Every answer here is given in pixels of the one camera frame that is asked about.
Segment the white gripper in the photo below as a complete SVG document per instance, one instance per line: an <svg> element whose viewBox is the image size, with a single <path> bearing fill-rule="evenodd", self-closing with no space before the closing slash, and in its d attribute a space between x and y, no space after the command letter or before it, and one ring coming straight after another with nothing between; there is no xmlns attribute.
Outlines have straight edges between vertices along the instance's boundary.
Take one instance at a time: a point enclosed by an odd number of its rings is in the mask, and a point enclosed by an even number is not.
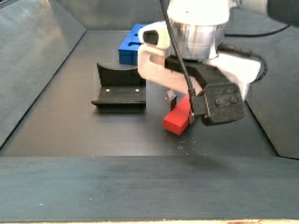
<svg viewBox="0 0 299 224"><path fill-rule="evenodd" d="M154 22L142 27L137 32L141 45L137 50L137 72L140 76L158 85L166 87L164 99L169 110L176 106L177 95L173 90L188 94L186 81L182 75L180 62L172 56L172 46L165 22ZM205 83L200 75L208 72L220 72L228 81L238 87L242 98L246 97L248 85L257 77L260 63L229 52L216 51L210 48L209 58L202 62L185 60L190 84L197 94ZM189 124L194 121L194 114L189 112Z"/></svg>

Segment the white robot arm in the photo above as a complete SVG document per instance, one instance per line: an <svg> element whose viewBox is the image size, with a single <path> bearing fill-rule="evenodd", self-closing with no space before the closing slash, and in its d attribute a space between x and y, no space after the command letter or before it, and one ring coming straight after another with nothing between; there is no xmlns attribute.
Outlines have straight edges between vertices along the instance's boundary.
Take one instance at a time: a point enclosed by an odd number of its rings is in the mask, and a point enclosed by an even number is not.
<svg viewBox="0 0 299 224"><path fill-rule="evenodd" d="M189 116L208 125L244 117L248 86L261 62L249 52L222 44L229 9L236 0L170 0L164 19L140 29L137 72L189 96Z"/></svg>

